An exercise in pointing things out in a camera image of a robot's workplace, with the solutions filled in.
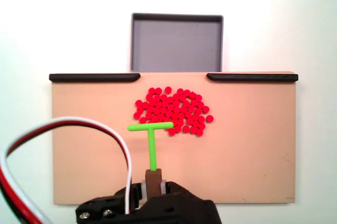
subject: red wire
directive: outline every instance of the red wire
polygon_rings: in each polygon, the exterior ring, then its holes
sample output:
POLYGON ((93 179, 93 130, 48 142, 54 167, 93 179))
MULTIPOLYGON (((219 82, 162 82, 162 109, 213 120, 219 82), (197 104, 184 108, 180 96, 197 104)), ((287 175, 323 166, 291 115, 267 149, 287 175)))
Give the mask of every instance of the red wire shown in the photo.
MULTIPOLYGON (((38 136, 39 134, 42 134, 46 131, 49 131, 51 129, 54 128, 58 128, 60 126, 64 126, 64 125, 80 125, 80 126, 87 126, 90 128, 95 128, 98 129, 100 131, 103 131, 104 133, 112 136, 120 145, 120 147, 123 150, 123 154, 125 156, 126 159, 126 165, 128 166, 128 162, 127 162, 127 158, 126 158, 126 153, 124 151, 124 148, 121 144, 121 142, 119 141, 118 138, 115 137, 115 135, 113 135, 111 132, 106 131, 104 128, 98 126, 98 125, 93 125, 87 122, 81 122, 81 121, 72 121, 72 120, 68 120, 68 121, 61 121, 61 122, 55 122, 53 124, 50 125, 46 125, 42 128, 36 129, 35 131, 24 135, 23 137, 21 137, 19 140, 17 140, 9 149, 7 156, 13 152, 16 148, 18 148, 20 145, 22 145, 23 143, 25 143, 26 141, 28 141, 29 139, 38 136)), ((4 187, 4 190, 6 191, 6 193, 8 194, 9 198, 12 200, 13 204, 18 208, 18 210, 22 213, 22 215, 32 224, 43 224, 32 212, 31 210, 26 206, 26 204, 17 196, 17 194, 14 192, 14 190, 12 189, 11 185, 8 183, 8 181, 6 180, 4 174, 3 174, 3 170, 0 167, 0 182, 4 187)))

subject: white wire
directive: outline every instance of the white wire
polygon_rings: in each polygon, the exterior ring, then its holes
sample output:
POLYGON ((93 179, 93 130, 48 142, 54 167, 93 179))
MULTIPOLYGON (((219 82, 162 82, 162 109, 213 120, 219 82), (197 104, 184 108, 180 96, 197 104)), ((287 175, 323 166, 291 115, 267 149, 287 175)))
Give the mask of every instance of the white wire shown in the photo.
POLYGON ((57 123, 57 122, 63 122, 63 121, 68 121, 68 120, 72 120, 72 121, 79 121, 79 122, 85 122, 85 123, 90 123, 93 125, 97 125, 101 128, 104 128, 106 131, 110 132, 111 134, 113 134, 114 136, 116 136, 116 138, 119 139, 119 141, 121 142, 124 151, 125 151, 125 155, 126 155, 126 159, 128 162, 128 171, 127 171, 127 180, 126 180, 126 189, 125 189, 125 214, 129 214, 129 195, 130 195, 130 184, 131 184, 131 176, 132 176, 132 162, 131 162, 131 155, 129 152, 129 149, 125 143, 125 141, 123 140, 123 138, 116 132, 114 131, 112 128, 109 128, 107 125, 102 124, 100 122, 97 122, 95 120, 91 120, 91 119, 86 119, 86 118, 82 118, 82 117, 59 117, 59 118, 55 118, 52 119, 44 124, 41 124, 33 129, 30 129, 29 131, 23 133, 20 137, 16 138, 15 140, 13 140, 3 151, 1 159, 0 159, 0 165, 1 168, 3 170, 3 174, 4 177, 6 178, 8 184, 12 187, 13 191, 16 193, 16 195, 23 201, 23 203, 32 211, 32 213, 43 223, 43 224, 53 224, 49 218, 44 215, 42 213, 42 211, 35 205, 35 203, 26 195, 26 193, 21 189, 21 187, 18 185, 18 183, 16 182, 16 180, 14 179, 12 173, 10 172, 10 170, 8 169, 8 165, 7 165, 7 155, 9 153, 10 148, 22 137, 24 137, 25 135, 32 133, 36 130, 38 130, 39 128, 42 128, 44 126, 48 126, 50 124, 53 123, 57 123))

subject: screw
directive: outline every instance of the screw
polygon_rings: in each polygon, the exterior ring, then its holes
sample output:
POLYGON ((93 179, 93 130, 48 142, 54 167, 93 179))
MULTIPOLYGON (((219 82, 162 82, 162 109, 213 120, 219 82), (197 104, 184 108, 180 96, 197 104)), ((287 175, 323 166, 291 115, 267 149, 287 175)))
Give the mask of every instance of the screw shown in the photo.
POLYGON ((90 214, 88 212, 82 212, 80 215, 80 219, 84 220, 90 217, 90 214))

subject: black rubber edge strip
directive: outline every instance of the black rubber edge strip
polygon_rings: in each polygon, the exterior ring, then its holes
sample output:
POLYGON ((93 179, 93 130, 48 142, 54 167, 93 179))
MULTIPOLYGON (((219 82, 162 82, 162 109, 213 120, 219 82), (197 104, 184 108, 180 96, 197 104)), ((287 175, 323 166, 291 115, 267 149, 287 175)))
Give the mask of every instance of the black rubber edge strip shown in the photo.
POLYGON ((296 82, 297 74, 227 74, 208 73, 207 78, 215 82, 296 82))
POLYGON ((49 80, 54 83, 74 83, 74 82, 123 82, 131 83, 137 81, 141 75, 139 73, 122 74, 50 74, 49 80))

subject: cable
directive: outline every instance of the cable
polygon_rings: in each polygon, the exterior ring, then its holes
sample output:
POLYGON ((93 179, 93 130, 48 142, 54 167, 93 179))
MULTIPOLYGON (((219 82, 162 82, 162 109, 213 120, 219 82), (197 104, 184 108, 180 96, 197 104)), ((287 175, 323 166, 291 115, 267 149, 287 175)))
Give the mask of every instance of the cable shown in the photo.
POLYGON ((24 133, 22 136, 11 142, 4 150, 0 159, 0 183, 5 191, 5 199, 9 199, 13 205, 20 211, 25 221, 34 224, 52 224, 52 222, 45 216, 39 208, 31 201, 31 199, 23 192, 20 186, 13 178, 11 172, 8 169, 7 157, 19 146, 29 141, 30 139, 47 132, 51 129, 58 128, 67 125, 78 125, 94 128, 105 132, 113 137, 121 146, 127 163, 127 181, 125 189, 125 214, 130 213, 130 188, 131 188, 131 176, 132 176, 132 162, 131 155, 128 147, 122 137, 108 126, 99 123, 94 120, 81 118, 81 117, 61 117, 52 119, 49 122, 35 127, 32 130, 24 133))

